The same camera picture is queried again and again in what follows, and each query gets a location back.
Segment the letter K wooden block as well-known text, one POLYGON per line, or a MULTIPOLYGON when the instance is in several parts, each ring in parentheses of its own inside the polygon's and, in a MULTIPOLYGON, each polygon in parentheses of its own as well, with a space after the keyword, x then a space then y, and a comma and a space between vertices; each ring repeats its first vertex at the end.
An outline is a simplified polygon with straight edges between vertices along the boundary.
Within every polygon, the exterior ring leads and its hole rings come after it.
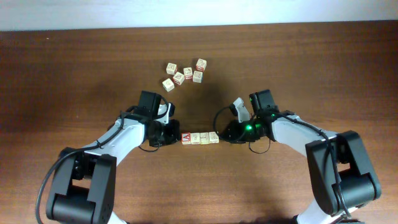
POLYGON ((216 132, 209 132, 209 143, 216 144, 219 143, 220 139, 216 132))

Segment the red letter A block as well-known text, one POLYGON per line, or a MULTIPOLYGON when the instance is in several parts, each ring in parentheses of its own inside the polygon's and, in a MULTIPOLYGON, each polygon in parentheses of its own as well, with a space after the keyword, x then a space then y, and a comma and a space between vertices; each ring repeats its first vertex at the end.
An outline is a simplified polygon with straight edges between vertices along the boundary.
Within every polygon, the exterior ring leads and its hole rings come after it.
POLYGON ((190 133, 182 133, 181 134, 181 142, 182 142, 182 144, 191 144, 191 134, 190 133))

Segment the blue number five block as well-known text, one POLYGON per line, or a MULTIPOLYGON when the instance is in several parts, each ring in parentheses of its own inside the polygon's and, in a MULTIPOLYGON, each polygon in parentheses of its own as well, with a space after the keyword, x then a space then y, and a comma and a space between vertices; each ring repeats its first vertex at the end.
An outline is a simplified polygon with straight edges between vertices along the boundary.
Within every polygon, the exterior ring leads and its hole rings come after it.
POLYGON ((209 144, 210 135, 209 133, 200 133, 200 144, 209 144))

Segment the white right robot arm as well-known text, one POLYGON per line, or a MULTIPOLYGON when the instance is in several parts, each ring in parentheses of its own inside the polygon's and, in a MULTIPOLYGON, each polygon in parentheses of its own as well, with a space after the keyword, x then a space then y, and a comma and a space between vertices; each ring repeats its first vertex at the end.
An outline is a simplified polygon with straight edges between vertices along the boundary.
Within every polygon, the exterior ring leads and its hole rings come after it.
POLYGON ((270 90, 251 93, 249 101, 252 113, 241 98, 227 107, 235 119, 216 135, 231 144, 267 137, 306 157, 314 199, 292 223, 353 223, 352 212, 380 198, 380 181, 357 132, 327 131, 280 111, 270 90))

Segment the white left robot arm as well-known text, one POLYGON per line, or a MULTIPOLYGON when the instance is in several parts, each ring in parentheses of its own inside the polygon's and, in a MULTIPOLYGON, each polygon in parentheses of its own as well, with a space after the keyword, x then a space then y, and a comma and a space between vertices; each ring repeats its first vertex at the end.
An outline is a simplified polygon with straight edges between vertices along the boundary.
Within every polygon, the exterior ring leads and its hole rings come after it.
POLYGON ((180 140, 175 107, 157 93, 142 91, 139 103, 121 111, 114 124, 93 143, 63 149, 42 182, 52 181, 45 213, 59 223, 123 223, 114 211, 116 169, 147 141, 150 152, 180 140))

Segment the yellow edged wooden block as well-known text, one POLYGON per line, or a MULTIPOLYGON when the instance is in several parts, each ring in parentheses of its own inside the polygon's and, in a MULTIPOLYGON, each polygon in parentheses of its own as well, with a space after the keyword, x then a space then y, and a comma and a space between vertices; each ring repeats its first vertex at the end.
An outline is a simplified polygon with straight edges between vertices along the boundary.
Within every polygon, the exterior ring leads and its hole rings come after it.
POLYGON ((191 133, 190 138, 191 144, 200 144, 200 133, 191 133))

